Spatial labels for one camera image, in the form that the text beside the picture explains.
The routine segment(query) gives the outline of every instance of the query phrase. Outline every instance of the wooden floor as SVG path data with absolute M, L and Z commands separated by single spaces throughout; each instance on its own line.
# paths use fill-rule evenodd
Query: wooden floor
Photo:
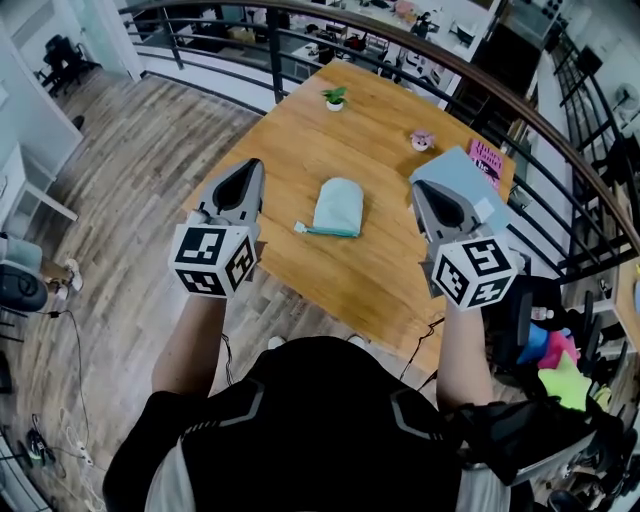
M 51 189 L 79 220 L 71 223 L 50 209 L 41 210 L 29 238 L 58 262 L 75 257 L 83 271 L 84 289 L 66 303 L 48 307 L 68 307 L 77 319 L 88 450 L 96 466 L 105 469 L 149 396 L 151 369 L 186 300 L 166 263 L 174 226 L 184 219 L 180 206 L 258 116 L 156 77 L 133 84 L 104 72 L 95 72 L 58 101 L 70 118 L 86 117 L 85 139 Z M 48 443 L 71 450 L 68 426 L 83 441 L 87 435 L 73 324 L 65 316 L 52 320 L 34 315 L 21 331 L 24 345 L 0 341 L 15 383 L 14 394 L 0 398 L 0 422 L 9 427 L 15 446 L 30 427 L 31 414 L 39 414 Z M 251 367 L 272 335 L 352 334 L 261 271 L 229 304 L 225 332 L 235 377 Z M 399 375 L 404 361 L 368 348 Z M 220 368 L 225 363 L 223 350 Z M 411 368 L 406 380 L 417 384 L 424 378 Z M 214 391 L 225 386 L 221 370 Z M 91 496 L 82 481 L 91 482 L 100 494 L 102 469 L 85 468 L 57 453 L 66 478 L 60 478 L 57 468 L 34 470 L 32 479 L 61 510 L 87 510 L 83 501 Z

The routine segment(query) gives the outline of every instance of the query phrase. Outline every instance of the wooden table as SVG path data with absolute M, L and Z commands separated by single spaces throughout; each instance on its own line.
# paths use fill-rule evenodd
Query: wooden table
M 320 92 L 346 86 L 349 103 L 330 112 Z M 409 135 L 436 134 L 436 148 L 412 149 Z M 266 115 L 209 173 L 186 201 L 191 210 L 217 172 L 260 158 L 267 179 L 259 223 L 267 243 L 261 266 L 353 330 L 408 359 L 427 325 L 442 316 L 445 299 L 431 299 L 418 262 L 426 244 L 409 211 L 408 178 L 420 165 L 480 137 L 470 128 L 391 81 L 333 61 Z M 515 163 L 505 158 L 500 195 L 509 195 Z M 333 177 L 364 191 L 357 239 L 303 235 L 296 221 L 313 224 L 322 184 Z M 437 367 L 441 326 L 415 358 Z
M 613 187 L 614 195 L 618 200 L 618 204 L 621 208 L 627 212 L 629 218 L 631 218 L 631 207 L 629 198 L 627 197 L 625 190 L 618 184 Z M 620 247 L 620 252 L 629 250 L 630 245 L 625 244 Z M 640 351 L 640 314 L 636 312 L 635 307 L 635 287 L 636 282 L 640 280 L 640 274 L 636 270 L 640 265 L 640 258 L 634 258 L 627 261 L 620 266 L 612 269 L 610 277 L 605 274 L 605 280 L 610 281 L 613 287 L 610 298 L 600 298 L 593 304 L 594 313 L 604 313 L 607 311 L 612 312 L 618 319 L 627 340 L 629 341 L 630 351 Z M 593 279 L 593 283 L 590 283 L 589 288 L 598 296 L 599 287 L 597 285 L 597 277 Z M 574 306 L 577 311 L 584 311 L 584 305 L 580 304 L 577 307 Z M 620 351 L 620 345 L 607 345 L 600 350 L 602 355 L 611 356 L 617 355 Z

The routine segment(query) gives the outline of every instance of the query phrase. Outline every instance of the person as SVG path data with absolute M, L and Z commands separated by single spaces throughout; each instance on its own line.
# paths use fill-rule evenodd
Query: person
M 62 300 L 67 299 L 70 288 L 79 292 L 84 285 L 80 265 L 75 259 L 68 258 L 64 266 L 58 265 L 43 256 L 40 246 L 4 232 L 0 232 L 0 263 L 38 274 L 49 293 Z
M 491 471 L 461 469 L 443 416 L 492 401 L 479 310 L 447 306 L 439 412 L 331 337 L 272 339 L 246 377 L 209 397 L 225 304 L 189 298 L 105 476 L 109 511 L 508 510 Z

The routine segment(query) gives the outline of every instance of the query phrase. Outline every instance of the white cable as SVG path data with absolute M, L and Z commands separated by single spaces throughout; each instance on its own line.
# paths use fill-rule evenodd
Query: white cable
M 67 437 L 67 442 L 71 446 L 73 450 L 76 450 L 79 453 L 79 456 L 82 457 L 85 466 L 93 467 L 93 460 L 89 456 L 89 452 L 87 451 L 86 446 L 84 446 L 82 440 L 80 439 L 80 435 L 78 431 L 73 426 L 71 421 L 67 419 L 71 417 L 71 413 L 67 411 L 64 407 L 60 407 L 59 418 L 60 418 L 60 429 L 64 430 L 65 436 Z M 84 500 L 84 504 L 89 509 L 90 512 L 106 512 L 107 506 L 102 498 L 100 498 L 96 492 L 93 490 L 93 485 L 89 480 L 86 471 L 81 469 L 80 473 L 80 483 L 82 487 L 84 487 L 87 494 L 89 494 L 89 498 Z

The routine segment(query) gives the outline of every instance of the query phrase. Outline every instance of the black and white cube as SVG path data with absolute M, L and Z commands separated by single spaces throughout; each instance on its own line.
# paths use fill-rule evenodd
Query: black and white cube
M 502 300 L 517 273 L 506 242 L 491 236 L 441 245 L 432 279 L 464 310 Z
M 169 267 L 191 294 L 231 298 L 256 262 L 248 227 L 176 226 Z

